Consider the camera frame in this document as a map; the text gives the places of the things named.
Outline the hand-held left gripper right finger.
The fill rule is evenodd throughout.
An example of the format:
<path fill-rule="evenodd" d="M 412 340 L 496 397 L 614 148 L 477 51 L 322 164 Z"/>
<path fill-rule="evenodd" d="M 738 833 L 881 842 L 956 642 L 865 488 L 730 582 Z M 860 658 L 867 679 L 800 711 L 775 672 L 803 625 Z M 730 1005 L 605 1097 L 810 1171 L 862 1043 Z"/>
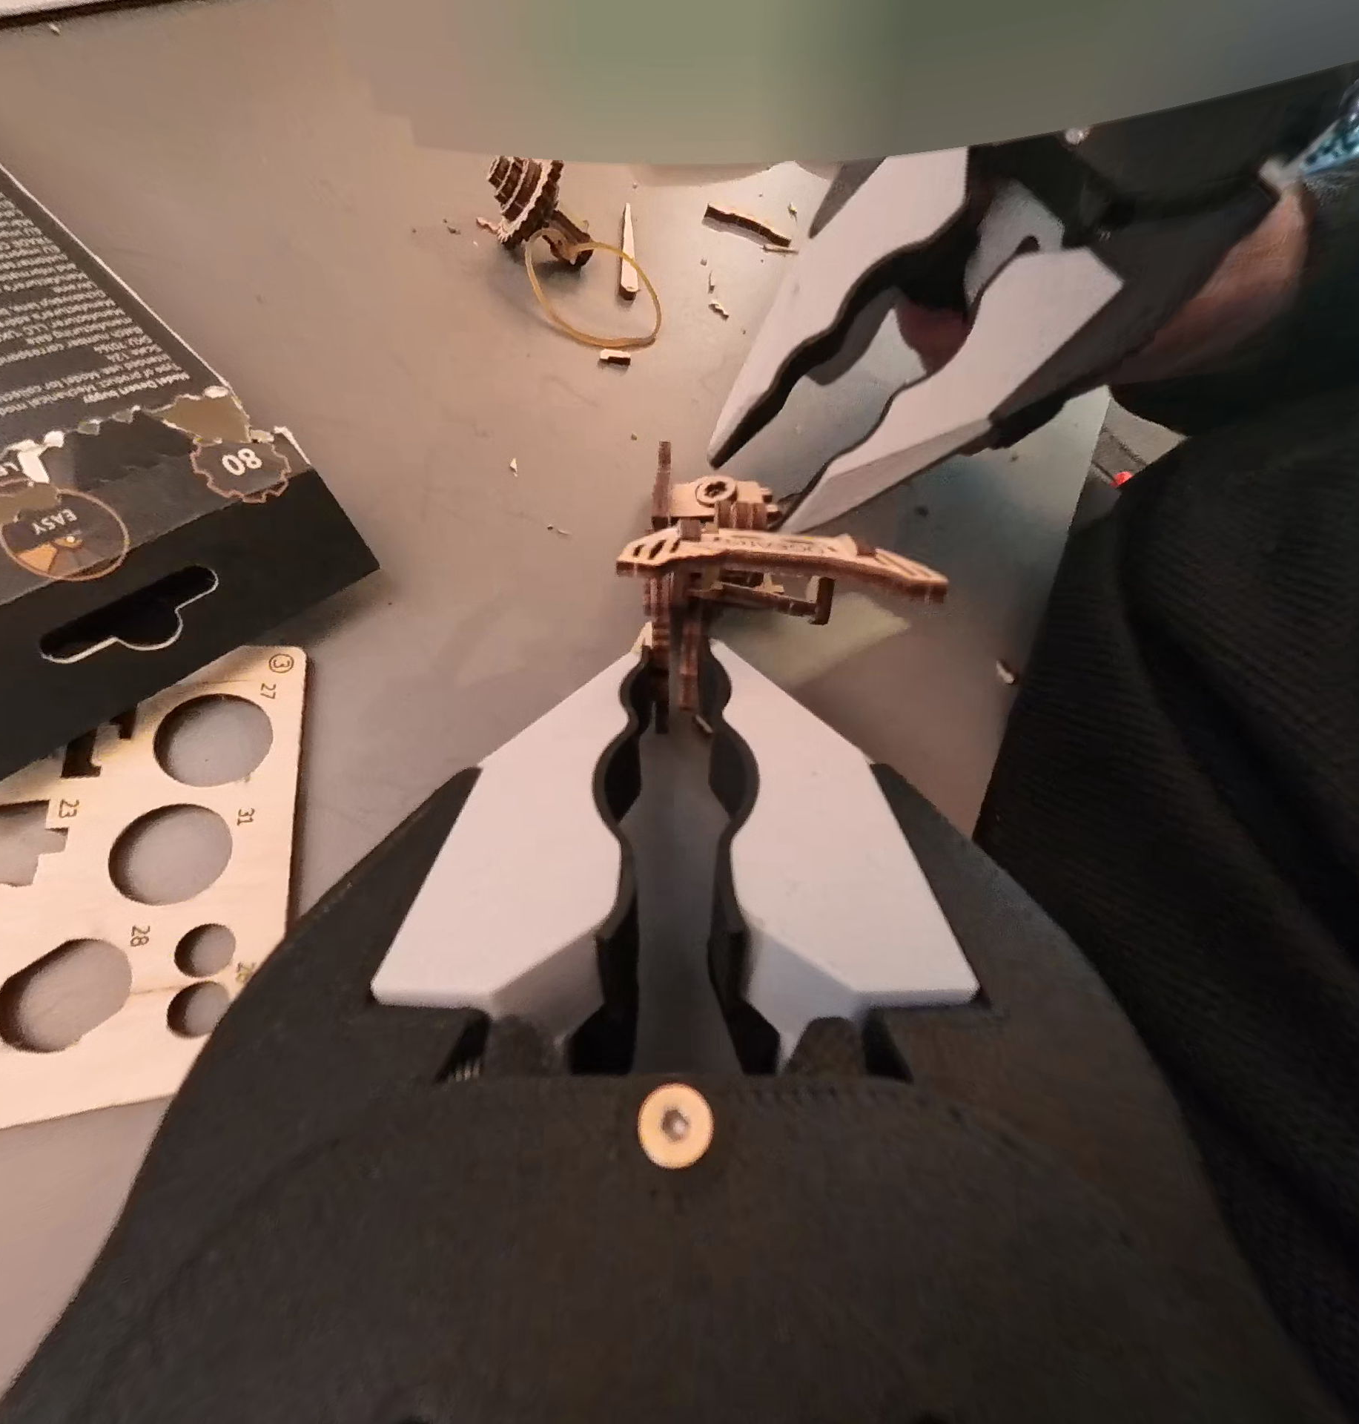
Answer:
<path fill-rule="evenodd" d="M 972 1005 L 880 768 L 730 647 L 711 649 L 711 723 L 730 814 L 711 968 L 746 1068 L 784 1065 L 821 1020 Z"/>

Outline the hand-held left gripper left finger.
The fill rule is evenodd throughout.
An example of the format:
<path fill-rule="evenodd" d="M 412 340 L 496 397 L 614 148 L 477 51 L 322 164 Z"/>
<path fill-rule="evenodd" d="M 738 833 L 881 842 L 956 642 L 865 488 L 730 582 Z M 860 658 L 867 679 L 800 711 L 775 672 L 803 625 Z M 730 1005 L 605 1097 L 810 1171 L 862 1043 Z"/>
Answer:
<path fill-rule="evenodd" d="M 574 1071 L 630 1071 L 652 652 L 632 650 L 487 757 L 373 979 L 385 1006 L 519 1019 Z"/>

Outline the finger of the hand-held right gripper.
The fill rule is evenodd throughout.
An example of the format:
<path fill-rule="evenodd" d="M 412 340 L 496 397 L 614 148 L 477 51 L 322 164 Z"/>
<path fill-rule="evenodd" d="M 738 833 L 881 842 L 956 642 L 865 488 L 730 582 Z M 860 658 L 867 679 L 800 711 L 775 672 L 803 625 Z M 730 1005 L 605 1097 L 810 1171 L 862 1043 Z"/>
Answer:
<path fill-rule="evenodd" d="M 878 428 L 835 456 L 792 509 L 819 528 L 991 437 L 999 412 L 1097 318 L 1123 281 L 1088 250 L 1013 259 L 983 293 L 972 329 L 935 374 L 902 389 Z"/>
<path fill-rule="evenodd" d="M 961 305 L 972 258 L 970 154 L 845 165 L 786 270 L 708 447 L 724 466 L 832 362 L 894 294 Z"/>

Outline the thin wooden lever part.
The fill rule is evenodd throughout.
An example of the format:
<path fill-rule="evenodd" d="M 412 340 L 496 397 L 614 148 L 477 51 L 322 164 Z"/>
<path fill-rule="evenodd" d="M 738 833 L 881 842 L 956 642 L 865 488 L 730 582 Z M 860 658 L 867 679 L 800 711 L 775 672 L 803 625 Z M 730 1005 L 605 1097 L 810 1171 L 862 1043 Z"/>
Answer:
<path fill-rule="evenodd" d="M 751 211 L 709 202 L 705 221 L 748 234 L 771 250 L 791 251 L 794 248 L 794 237 L 789 232 Z"/>

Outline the wooden buggy model assembly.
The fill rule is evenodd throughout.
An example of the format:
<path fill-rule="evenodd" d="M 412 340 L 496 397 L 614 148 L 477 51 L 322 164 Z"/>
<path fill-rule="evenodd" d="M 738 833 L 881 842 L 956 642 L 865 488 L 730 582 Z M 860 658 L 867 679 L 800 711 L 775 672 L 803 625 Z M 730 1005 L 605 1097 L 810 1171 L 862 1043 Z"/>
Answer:
<path fill-rule="evenodd" d="M 649 658 L 652 725 L 660 734 L 675 709 L 702 715 L 702 663 L 721 610 L 771 612 L 822 626 L 843 580 L 924 604 L 949 593 L 945 574 L 851 534 L 784 533 L 784 509 L 754 480 L 733 478 L 735 504 L 702 507 L 694 486 L 713 474 L 678 482 L 673 445 L 662 440 L 651 526 L 616 560 L 619 577 L 643 583 L 640 647 Z"/>

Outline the person's right forearm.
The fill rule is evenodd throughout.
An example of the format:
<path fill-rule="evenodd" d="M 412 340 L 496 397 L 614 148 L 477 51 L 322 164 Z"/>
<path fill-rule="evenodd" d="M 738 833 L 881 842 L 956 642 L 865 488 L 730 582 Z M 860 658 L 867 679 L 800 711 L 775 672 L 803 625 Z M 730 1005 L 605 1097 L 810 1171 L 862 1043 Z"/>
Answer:
<path fill-rule="evenodd" d="M 1220 370 L 1112 388 L 1126 410 L 1196 436 L 1359 383 L 1359 156 L 1304 183 L 1315 219 L 1293 307 Z"/>

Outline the person's right hand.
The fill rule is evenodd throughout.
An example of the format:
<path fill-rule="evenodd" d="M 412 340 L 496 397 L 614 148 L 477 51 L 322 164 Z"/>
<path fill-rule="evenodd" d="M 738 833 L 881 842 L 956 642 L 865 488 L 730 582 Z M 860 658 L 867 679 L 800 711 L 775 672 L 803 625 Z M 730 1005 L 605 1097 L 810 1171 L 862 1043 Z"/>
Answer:
<path fill-rule="evenodd" d="M 1309 267 L 1315 196 L 1293 184 L 1196 296 L 1108 377 L 1110 388 L 1220 370 L 1294 304 Z"/>

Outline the tan rubber band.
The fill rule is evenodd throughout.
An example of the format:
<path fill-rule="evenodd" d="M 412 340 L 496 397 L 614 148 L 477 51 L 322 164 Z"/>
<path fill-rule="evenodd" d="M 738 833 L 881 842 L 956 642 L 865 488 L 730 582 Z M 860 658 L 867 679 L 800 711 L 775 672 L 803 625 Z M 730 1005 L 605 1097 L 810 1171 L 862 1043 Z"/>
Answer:
<path fill-rule="evenodd" d="M 574 323 L 571 323 L 570 320 L 566 320 L 558 312 L 558 308 L 554 305 L 551 296 L 544 291 L 543 281 L 536 272 L 536 262 L 533 258 L 533 248 L 541 238 L 543 238 L 543 235 L 538 235 L 535 238 L 528 238 L 524 243 L 524 261 L 525 261 L 525 269 L 528 273 L 528 283 L 530 283 L 531 293 L 533 293 L 536 302 L 539 304 L 539 307 L 546 316 L 546 321 L 554 329 L 562 331 L 563 335 L 574 340 L 576 343 L 579 343 L 582 347 L 593 348 L 593 350 L 630 351 L 630 350 L 647 348 L 647 347 L 655 345 L 655 342 L 659 340 L 660 332 L 663 329 L 663 316 L 665 316 L 663 302 L 662 302 L 659 289 L 655 288 L 651 275 L 636 262 L 636 259 L 635 259 L 635 262 L 643 277 L 643 288 L 652 300 L 652 312 L 654 312 L 652 329 L 649 329 L 646 334 L 617 334 L 617 335 L 595 334 L 595 332 L 585 331 L 585 329 L 576 326 Z M 605 253 L 605 254 L 616 256 L 619 259 L 619 246 L 616 246 L 613 243 L 606 243 L 606 242 L 598 242 L 598 240 L 587 240 L 587 242 L 579 243 L 576 246 L 576 253 L 579 256 Z"/>

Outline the stepped wooden gear stack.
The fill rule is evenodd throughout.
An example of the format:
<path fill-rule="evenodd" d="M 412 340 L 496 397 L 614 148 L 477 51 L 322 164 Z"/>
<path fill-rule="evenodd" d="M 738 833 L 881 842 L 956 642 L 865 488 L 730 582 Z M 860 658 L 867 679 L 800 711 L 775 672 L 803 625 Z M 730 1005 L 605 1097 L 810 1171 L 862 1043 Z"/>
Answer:
<path fill-rule="evenodd" d="M 498 204 L 495 231 L 501 246 L 517 258 L 543 240 L 552 259 L 579 269 L 590 262 L 589 229 L 562 207 L 565 162 L 558 157 L 496 156 L 487 181 Z"/>

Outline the person's dark clothing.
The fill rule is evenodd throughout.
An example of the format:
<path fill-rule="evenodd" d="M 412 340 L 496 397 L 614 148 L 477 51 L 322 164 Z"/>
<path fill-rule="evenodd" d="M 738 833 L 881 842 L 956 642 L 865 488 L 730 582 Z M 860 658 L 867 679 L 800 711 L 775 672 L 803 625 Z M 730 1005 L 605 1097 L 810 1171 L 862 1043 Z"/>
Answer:
<path fill-rule="evenodd" d="M 1191 439 L 1072 539 L 980 836 L 1359 1421 L 1359 413 Z"/>

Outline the laser-cut plywood part sheet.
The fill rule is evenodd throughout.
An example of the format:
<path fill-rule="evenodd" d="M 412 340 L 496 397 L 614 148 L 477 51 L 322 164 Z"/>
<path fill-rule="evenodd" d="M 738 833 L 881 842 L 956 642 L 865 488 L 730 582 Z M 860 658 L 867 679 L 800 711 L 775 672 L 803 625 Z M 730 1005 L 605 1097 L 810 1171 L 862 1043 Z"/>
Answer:
<path fill-rule="evenodd" d="M 0 782 L 0 809 L 40 804 L 47 828 L 67 834 L 32 882 L 0 884 L 0 997 L 50 952 L 82 941 L 110 946 L 132 971 L 120 1011 L 71 1046 L 13 1046 L 0 1028 L 0 1130 L 163 1100 L 183 1086 L 207 1038 L 174 1027 L 172 1009 L 206 987 L 233 1003 L 290 919 L 307 687 L 306 650 L 236 650 L 140 703 L 128 734 L 102 726 L 91 750 L 98 774 L 67 774 L 61 750 Z M 263 712 L 271 741 L 250 774 L 196 788 L 166 771 L 156 738 L 174 712 L 212 696 Z M 177 806 L 226 825 L 229 860 L 193 898 L 153 908 L 120 889 L 112 854 L 134 823 Z"/>

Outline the black cardboard box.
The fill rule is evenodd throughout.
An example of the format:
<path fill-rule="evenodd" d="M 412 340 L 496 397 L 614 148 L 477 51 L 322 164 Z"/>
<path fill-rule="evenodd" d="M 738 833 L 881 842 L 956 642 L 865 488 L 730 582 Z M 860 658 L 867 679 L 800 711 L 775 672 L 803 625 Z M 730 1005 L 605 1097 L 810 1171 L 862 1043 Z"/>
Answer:
<path fill-rule="evenodd" d="M 296 437 L 0 165 L 0 779 L 377 571 Z"/>

